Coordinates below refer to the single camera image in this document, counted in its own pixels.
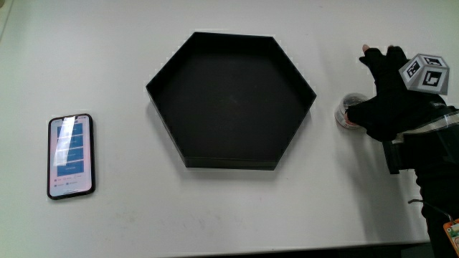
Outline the person's right hand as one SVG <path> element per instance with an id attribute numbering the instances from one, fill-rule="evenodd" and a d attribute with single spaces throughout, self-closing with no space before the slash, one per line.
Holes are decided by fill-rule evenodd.
<path id="1" fill-rule="evenodd" d="M 410 91 L 404 85 L 399 69 L 407 62 L 402 48 L 390 46 L 382 54 L 377 48 L 364 45 L 359 61 L 366 65 L 376 85 L 377 95 L 345 113 L 346 121 L 366 129 L 378 141 L 394 140 L 398 133 L 413 130 L 441 115 L 455 112 L 439 96 Z"/>

